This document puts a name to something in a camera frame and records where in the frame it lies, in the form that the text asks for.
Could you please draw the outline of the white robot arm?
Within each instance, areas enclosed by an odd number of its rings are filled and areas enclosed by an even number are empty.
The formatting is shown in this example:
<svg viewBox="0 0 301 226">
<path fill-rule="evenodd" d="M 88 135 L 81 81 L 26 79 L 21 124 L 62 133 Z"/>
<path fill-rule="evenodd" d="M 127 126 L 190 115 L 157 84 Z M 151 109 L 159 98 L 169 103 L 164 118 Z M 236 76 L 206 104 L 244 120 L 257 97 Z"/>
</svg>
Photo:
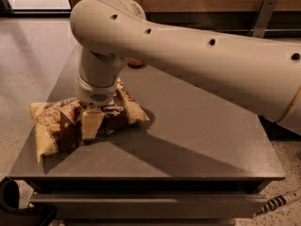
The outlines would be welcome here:
<svg viewBox="0 0 301 226">
<path fill-rule="evenodd" d="M 134 0 L 82 0 L 70 26 L 84 105 L 108 105 L 133 58 L 301 134 L 300 45 L 152 23 Z"/>
</svg>

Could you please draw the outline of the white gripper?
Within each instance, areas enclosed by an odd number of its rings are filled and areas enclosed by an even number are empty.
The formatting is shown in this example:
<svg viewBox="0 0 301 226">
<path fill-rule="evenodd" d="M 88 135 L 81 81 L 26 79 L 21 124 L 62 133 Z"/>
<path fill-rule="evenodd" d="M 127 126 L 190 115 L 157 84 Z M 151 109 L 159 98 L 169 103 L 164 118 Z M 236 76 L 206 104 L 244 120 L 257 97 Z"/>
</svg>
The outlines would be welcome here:
<svg viewBox="0 0 301 226">
<path fill-rule="evenodd" d="M 93 139 L 100 128 L 104 113 L 100 106 L 111 103 L 116 92 L 117 84 L 106 88 L 90 85 L 79 74 L 75 77 L 75 94 L 83 105 L 82 110 L 82 139 Z"/>
</svg>

